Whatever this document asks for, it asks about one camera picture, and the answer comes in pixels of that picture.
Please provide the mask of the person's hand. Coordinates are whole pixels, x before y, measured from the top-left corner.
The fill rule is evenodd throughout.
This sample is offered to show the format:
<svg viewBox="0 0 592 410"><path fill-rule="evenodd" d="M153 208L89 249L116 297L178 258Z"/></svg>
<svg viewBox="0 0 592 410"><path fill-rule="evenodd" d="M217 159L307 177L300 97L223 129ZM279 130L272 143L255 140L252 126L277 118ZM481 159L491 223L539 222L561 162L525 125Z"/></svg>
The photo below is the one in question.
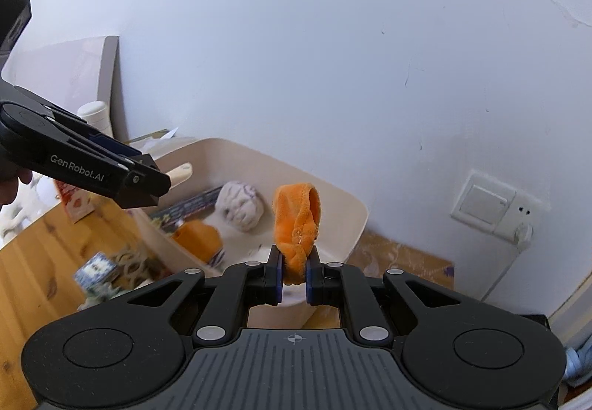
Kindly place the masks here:
<svg viewBox="0 0 592 410"><path fill-rule="evenodd" d="M11 204L17 196L19 184L29 185L32 180L32 171L18 170L14 177L0 181L0 205Z"/></svg>

